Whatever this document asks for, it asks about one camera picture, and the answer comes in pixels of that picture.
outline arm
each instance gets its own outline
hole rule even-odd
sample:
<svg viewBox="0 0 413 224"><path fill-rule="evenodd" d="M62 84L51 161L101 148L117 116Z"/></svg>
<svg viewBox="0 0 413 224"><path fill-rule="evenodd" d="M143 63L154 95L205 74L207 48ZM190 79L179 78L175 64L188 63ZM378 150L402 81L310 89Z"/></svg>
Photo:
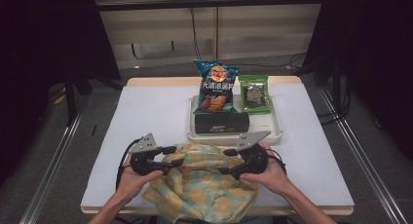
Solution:
<svg viewBox="0 0 413 224"><path fill-rule="evenodd" d="M125 165L130 164L131 156L126 159ZM150 182L163 174L162 171L156 170L145 176L133 172L132 168L125 166L119 182L118 190L107 201L103 208L89 222L90 224L112 223L118 212L139 194L145 183Z"/></svg>
<svg viewBox="0 0 413 224"><path fill-rule="evenodd" d="M262 147L271 150L269 145ZM266 150L268 155L274 156L270 150ZM271 192L282 196L305 223L335 223L288 179L278 162L274 159L268 160L268 166L264 172L260 174L244 173L241 175L241 179L261 183Z"/></svg>

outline white tray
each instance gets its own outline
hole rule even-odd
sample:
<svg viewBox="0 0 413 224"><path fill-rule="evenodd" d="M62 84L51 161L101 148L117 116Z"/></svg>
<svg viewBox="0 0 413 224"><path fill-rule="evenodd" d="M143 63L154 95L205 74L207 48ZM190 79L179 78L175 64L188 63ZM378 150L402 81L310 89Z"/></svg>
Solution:
<svg viewBox="0 0 413 224"><path fill-rule="evenodd" d="M189 101L189 118L188 118L188 139L193 143L213 144L222 146L234 146L237 143L240 133L195 133L195 115L194 111L198 107L198 95L194 95ZM241 96L234 94L233 106L241 112ZM270 98L271 113L265 115L249 115L248 132L271 131L261 142L273 144L282 136L282 128L277 115L277 110Z"/></svg>

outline packaging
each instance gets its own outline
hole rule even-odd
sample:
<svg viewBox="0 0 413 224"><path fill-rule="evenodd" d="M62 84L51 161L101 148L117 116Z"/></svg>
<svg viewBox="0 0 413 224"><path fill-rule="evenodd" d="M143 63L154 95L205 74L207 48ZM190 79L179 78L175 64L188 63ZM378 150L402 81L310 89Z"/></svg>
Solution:
<svg viewBox="0 0 413 224"><path fill-rule="evenodd" d="M197 113L237 112L233 108L234 82L239 68L217 61L194 60L203 77Z"/></svg>
<svg viewBox="0 0 413 224"><path fill-rule="evenodd" d="M242 111L248 114L271 113L270 97L268 95L268 76L241 75Z"/></svg>
<svg viewBox="0 0 413 224"><path fill-rule="evenodd" d="M195 133L247 132L247 113L209 113L195 115Z"/></svg>

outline patterned cloth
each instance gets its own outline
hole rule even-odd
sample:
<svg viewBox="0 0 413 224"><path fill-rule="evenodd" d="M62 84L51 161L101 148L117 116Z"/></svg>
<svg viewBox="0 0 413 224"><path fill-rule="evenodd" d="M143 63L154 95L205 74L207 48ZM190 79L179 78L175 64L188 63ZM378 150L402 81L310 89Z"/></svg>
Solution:
<svg viewBox="0 0 413 224"><path fill-rule="evenodd" d="M184 159L149 185L143 198L155 204L162 216L175 223L178 219L199 219L210 223L237 223L254 204L256 183L236 180L216 168L232 168L243 161L223 154L226 148L202 144L179 145L164 162Z"/></svg>

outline black cable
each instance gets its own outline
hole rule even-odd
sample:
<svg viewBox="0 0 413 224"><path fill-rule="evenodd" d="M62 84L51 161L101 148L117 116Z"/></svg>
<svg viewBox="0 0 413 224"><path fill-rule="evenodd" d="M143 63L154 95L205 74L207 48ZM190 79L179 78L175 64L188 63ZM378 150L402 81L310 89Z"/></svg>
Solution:
<svg viewBox="0 0 413 224"><path fill-rule="evenodd" d="M179 218L178 220L176 220L175 223L179 224L179 223L191 223L191 224L209 224L209 222L205 222L204 220L200 220L200 219L187 219L187 218Z"/></svg>
<svg viewBox="0 0 413 224"><path fill-rule="evenodd" d="M293 61L292 61L292 59L295 57L295 56L298 56L298 58L296 58L294 61L296 61L296 60L298 60L299 58L301 58L301 56L303 56L305 53L301 53L301 54L297 54L297 55L294 55L294 56L292 56L290 59L289 59L289 67L290 67L290 72L289 72L289 75L292 75L292 73L293 73L293 68L292 68L292 63L293 63Z"/></svg>
<svg viewBox="0 0 413 224"><path fill-rule="evenodd" d="M124 224L144 224L145 223L145 219L142 217L138 217L136 219L134 219L132 222L128 221L127 219L124 219L122 217L116 216L115 217L116 221L122 222Z"/></svg>
<svg viewBox="0 0 413 224"><path fill-rule="evenodd" d="M288 219L288 221L292 222L293 224L300 224L299 222L295 221L291 217L286 217L286 219Z"/></svg>
<svg viewBox="0 0 413 224"><path fill-rule="evenodd" d="M344 119L347 116L347 114L350 112L351 100L352 100L351 86L350 86L349 80L346 78L346 88L344 91L344 99L343 99L343 102L340 104L341 110L342 110L341 113L337 112L336 110L333 110L326 114L318 115L319 119L322 119L329 115L337 115L337 116L334 116L334 119L332 120L322 122L321 125L325 126L325 125Z"/></svg>
<svg viewBox="0 0 413 224"><path fill-rule="evenodd" d="M244 220L244 221L241 221L240 224L241 224L241 223L248 222L248 221L253 221L253 220L257 219L257 218L258 218L258 216L251 217L251 218L249 218L249 219L246 219L246 220Z"/></svg>
<svg viewBox="0 0 413 224"><path fill-rule="evenodd" d="M269 150L269 151L272 151L273 153L277 154L278 157L268 155L268 158L274 159L277 162L279 162L280 166L282 167L282 170L286 174L285 163L282 161L282 156L279 153L277 153L275 150L272 150L272 149L265 149L265 150Z"/></svg>
<svg viewBox="0 0 413 224"><path fill-rule="evenodd" d="M194 50L195 50L195 55L197 56L197 59L202 60L201 58L201 53L200 49L198 47L198 38L197 38L197 31L195 29L195 15L194 15L194 9L190 8L191 11L191 19L192 19L192 31L194 34Z"/></svg>
<svg viewBox="0 0 413 224"><path fill-rule="evenodd" d="M311 63L306 64L300 69L294 71L292 75L301 76L301 75L313 72L316 67L322 65L325 61L328 60L330 54L331 54L331 51L321 54L317 59L315 59Z"/></svg>
<svg viewBox="0 0 413 224"><path fill-rule="evenodd" d="M129 150L131 149L131 147L132 147L135 143L137 143L140 139L141 139L141 138L132 141L131 144L128 145L127 149L125 150L124 155L122 156L121 163L119 164L119 167L118 167L118 174L116 175L116 190L118 189L119 182L121 181L121 177L122 177L122 173L124 172L124 169L127 168L127 167L129 167L129 166L125 166L125 167L124 167L124 160L125 160L125 158L127 157L128 152L129 152Z"/></svg>
<svg viewBox="0 0 413 224"><path fill-rule="evenodd" d="M284 63L284 64L279 64L279 65L265 65L265 64L248 64L248 63L239 63L239 64L227 64L227 65L230 65L230 66L243 66L243 65L252 65L252 66L262 66L262 67L273 67L273 68L277 68L277 67L284 67L284 66L287 66L287 65L289 65L289 64L291 64L292 62L294 62L294 61L296 61L296 60L298 60L302 55L304 55L304 54L306 54L306 53L300 53L300 54L296 54L296 55L293 55L291 58L290 58L290 60L289 60L289 62L288 63Z"/></svg>

